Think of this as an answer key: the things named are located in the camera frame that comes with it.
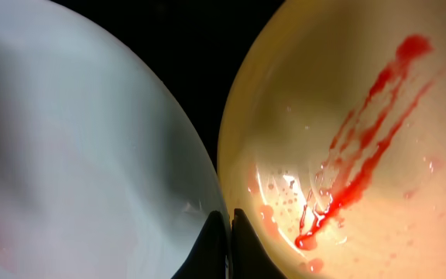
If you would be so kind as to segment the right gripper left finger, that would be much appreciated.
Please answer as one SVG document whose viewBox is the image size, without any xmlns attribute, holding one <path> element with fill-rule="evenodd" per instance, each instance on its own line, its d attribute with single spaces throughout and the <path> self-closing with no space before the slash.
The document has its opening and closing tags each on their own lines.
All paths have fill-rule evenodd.
<svg viewBox="0 0 446 279">
<path fill-rule="evenodd" d="M 213 211 L 207 217 L 187 259 L 173 279 L 225 279 L 228 241 L 223 215 Z"/>
</svg>

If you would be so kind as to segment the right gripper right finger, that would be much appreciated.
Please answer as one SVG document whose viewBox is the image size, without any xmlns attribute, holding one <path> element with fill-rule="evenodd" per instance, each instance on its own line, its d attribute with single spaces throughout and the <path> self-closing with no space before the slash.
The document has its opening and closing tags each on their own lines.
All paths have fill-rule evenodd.
<svg viewBox="0 0 446 279">
<path fill-rule="evenodd" d="M 232 279 L 286 279 L 269 258 L 241 208 L 234 210 L 231 252 Z"/>
</svg>

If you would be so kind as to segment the light blue plate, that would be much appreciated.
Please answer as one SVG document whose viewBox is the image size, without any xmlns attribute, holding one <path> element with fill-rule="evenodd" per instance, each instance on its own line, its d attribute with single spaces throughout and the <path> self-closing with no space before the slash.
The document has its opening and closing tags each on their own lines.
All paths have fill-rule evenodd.
<svg viewBox="0 0 446 279">
<path fill-rule="evenodd" d="M 195 128 L 126 45 L 0 0 L 0 278 L 170 278 L 225 209 Z"/>
</svg>

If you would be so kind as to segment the yellow plate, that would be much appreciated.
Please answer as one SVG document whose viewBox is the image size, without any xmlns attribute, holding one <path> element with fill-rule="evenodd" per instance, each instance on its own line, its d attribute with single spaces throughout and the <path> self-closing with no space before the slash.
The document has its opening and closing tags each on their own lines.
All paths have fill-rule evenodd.
<svg viewBox="0 0 446 279">
<path fill-rule="evenodd" d="M 218 175 L 287 278 L 446 278 L 446 0 L 284 2 Z"/>
</svg>

